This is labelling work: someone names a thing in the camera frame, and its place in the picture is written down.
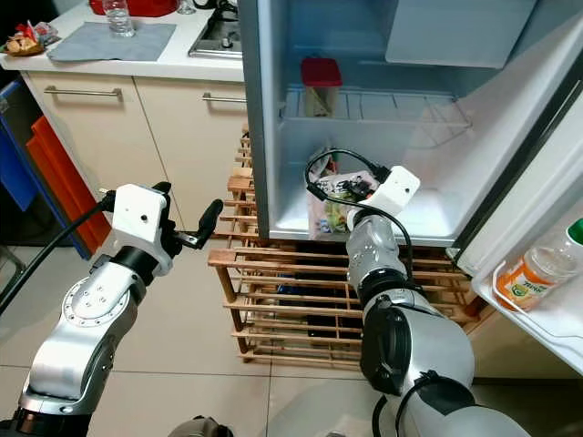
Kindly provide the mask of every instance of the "cabinet handle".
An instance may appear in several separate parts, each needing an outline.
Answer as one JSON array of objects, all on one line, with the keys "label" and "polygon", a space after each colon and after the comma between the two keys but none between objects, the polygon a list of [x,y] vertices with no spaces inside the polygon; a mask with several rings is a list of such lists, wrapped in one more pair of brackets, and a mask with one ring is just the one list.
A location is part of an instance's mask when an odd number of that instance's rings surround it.
[{"label": "cabinet handle", "polygon": [[45,88],[46,94],[74,94],[77,96],[103,96],[103,97],[117,97],[121,98],[121,88],[113,88],[111,91],[84,91],[77,89],[57,89],[56,86],[51,85]]},{"label": "cabinet handle", "polygon": [[213,97],[209,92],[202,95],[202,99],[205,102],[231,102],[231,103],[247,103],[246,98],[238,97]]}]

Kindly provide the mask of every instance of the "refrigerator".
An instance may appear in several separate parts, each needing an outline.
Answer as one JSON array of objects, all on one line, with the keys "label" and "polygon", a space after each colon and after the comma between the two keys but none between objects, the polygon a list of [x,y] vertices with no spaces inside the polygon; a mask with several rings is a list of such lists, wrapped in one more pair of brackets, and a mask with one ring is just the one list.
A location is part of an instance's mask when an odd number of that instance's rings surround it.
[{"label": "refrigerator", "polygon": [[[421,179],[398,216],[413,243],[445,248],[477,294],[583,374],[582,278],[529,313],[493,287],[539,236],[583,217],[583,0],[239,9],[261,237],[308,238],[302,172],[322,147],[404,166]],[[303,113],[306,57],[338,63],[334,117]]]}]

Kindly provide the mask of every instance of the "door shelf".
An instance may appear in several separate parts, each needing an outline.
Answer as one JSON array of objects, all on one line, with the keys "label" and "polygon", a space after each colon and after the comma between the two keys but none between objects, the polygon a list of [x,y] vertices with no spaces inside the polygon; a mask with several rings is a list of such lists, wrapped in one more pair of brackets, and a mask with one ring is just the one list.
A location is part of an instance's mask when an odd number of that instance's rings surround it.
[{"label": "door shelf", "polygon": [[412,147],[437,147],[463,134],[472,126],[451,96],[362,92],[342,89],[334,117],[307,117],[303,88],[290,88],[281,111],[284,121],[305,123],[393,124],[408,137]]},{"label": "door shelf", "polygon": [[[544,346],[556,353],[573,369],[583,374],[583,326],[576,306],[567,302],[553,302],[553,297],[546,298],[530,312],[523,311],[508,300],[496,288],[498,273],[504,268],[503,261],[492,274],[492,281],[472,281],[474,291],[484,298],[496,310],[511,319],[527,333],[538,339]],[[497,300],[496,296],[515,308],[508,310]]]}]

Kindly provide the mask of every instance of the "gray cloth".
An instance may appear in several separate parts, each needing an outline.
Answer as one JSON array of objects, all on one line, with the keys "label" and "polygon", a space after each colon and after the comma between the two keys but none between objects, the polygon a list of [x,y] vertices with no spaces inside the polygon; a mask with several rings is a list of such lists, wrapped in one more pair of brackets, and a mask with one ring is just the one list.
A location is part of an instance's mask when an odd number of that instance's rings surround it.
[{"label": "gray cloth", "polygon": [[54,61],[156,61],[176,25],[135,24],[132,37],[113,36],[107,23],[84,23],[47,56]]}]

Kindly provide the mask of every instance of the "kitchen counter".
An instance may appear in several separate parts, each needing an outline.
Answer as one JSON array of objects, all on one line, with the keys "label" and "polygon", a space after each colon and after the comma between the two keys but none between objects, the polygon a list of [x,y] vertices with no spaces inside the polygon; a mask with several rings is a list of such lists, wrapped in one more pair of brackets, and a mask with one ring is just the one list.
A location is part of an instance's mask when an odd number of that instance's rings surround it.
[{"label": "kitchen counter", "polygon": [[[190,46],[204,29],[211,10],[197,10],[192,15],[176,12],[161,17],[134,17],[140,23],[168,23],[177,25],[166,48],[156,62],[135,61],[92,61],[92,62],[55,62],[46,53],[31,57],[12,57],[0,54],[0,66],[6,70],[55,71],[62,73],[92,73],[118,76],[174,77],[183,79],[218,80],[243,82],[241,60],[206,59],[189,57]],[[62,14],[51,22],[58,35],[65,39],[84,22],[101,22],[107,19],[96,15],[84,3]],[[59,43],[49,46],[49,50]]]}]

